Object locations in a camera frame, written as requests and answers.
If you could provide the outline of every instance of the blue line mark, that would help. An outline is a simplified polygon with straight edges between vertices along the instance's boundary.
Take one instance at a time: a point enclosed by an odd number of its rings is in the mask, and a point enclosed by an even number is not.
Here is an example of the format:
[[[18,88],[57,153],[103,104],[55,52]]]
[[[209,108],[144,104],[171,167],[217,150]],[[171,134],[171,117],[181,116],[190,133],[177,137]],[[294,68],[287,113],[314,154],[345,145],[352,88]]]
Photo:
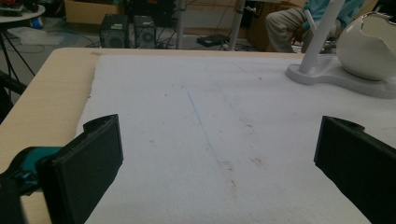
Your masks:
[[[201,125],[202,130],[204,131],[206,141],[207,141],[207,143],[209,144],[210,150],[212,151],[213,155],[215,156],[216,162],[218,162],[218,163],[228,163],[228,161],[220,161],[220,160],[219,160],[219,156],[218,156],[218,154],[215,152],[215,149],[213,148],[213,146],[212,146],[212,144],[211,144],[211,142],[210,142],[209,136],[207,136],[207,132],[206,132],[206,130],[205,130],[204,124],[201,122],[201,118],[200,118],[200,116],[199,116],[199,114],[198,114],[198,110],[197,110],[197,108],[196,108],[196,106],[195,106],[195,103],[194,103],[194,101],[193,101],[192,98],[191,98],[191,95],[190,95],[189,90],[187,89],[187,87],[186,87],[184,84],[181,86],[181,89],[185,89],[187,95],[189,96],[189,99],[190,99],[192,108],[194,109],[195,115],[196,115],[197,118],[198,118],[198,122],[199,122],[199,124]]]

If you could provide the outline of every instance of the black stand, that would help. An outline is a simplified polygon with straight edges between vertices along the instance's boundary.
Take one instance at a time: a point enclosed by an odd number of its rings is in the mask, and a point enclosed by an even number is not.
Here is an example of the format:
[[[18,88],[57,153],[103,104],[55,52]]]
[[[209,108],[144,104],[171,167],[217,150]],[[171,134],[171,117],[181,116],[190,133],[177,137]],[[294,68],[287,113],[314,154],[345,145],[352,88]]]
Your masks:
[[[8,57],[6,45],[3,39],[3,36],[7,39],[8,43],[14,48],[15,52],[18,53],[20,58],[23,60],[24,64],[29,68],[30,72],[35,75],[35,73],[32,71],[32,69],[29,67],[27,62],[22,58],[20,53],[15,49],[15,46],[11,43],[11,41],[8,39],[6,31],[1,28],[0,31],[0,47],[3,50],[3,53],[6,57],[6,62],[7,62],[7,69],[8,69],[8,74],[0,71],[0,123],[3,122],[3,120],[6,118],[7,114],[11,110],[13,104],[11,101],[11,92],[14,91],[17,94],[21,95],[23,94],[24,90],[26,89],[26,85],[20,82],[18,79],[17,74],[15,73],[15,70],[11,64],[11,60]]]

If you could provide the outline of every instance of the person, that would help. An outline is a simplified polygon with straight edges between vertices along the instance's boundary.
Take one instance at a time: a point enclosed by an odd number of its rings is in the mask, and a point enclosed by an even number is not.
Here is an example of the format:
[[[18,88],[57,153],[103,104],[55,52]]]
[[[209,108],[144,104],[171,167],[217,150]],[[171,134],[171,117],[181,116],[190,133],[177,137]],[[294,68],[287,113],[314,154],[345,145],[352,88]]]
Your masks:
[[[350,23],[351,18],[360,11],[364,1],[346,0],[328,37],[340,35]],[[294,33],[297,40],[303,42],[302,52],[306,52],[313,38],[313,32],[304,11],[309,10],[318,27],[327,5],[329,5],[329,0],[308,0],[303,8],[290,8],[268,14],[265,25],[273,50],[294,52],[290,41],[290,33]]]

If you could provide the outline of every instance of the khaki pants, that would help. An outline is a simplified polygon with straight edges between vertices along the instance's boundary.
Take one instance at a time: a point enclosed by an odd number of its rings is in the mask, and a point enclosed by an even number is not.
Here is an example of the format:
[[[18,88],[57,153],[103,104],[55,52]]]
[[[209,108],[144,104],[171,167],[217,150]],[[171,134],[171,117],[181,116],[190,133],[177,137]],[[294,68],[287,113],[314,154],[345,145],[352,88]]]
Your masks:
[[[265,19],[265,25],[273,50],[276,52],[293,52],[290,43],[290,33],[296,32],[305,21],[306,16],[301,8],[290,8],[268,14]],[[342,24],[337,20],[329,32],[328,37],[335,37],[341,31]],[[304,33],[302,52],[306,52],[312,38],[313,33],[311,29]]]

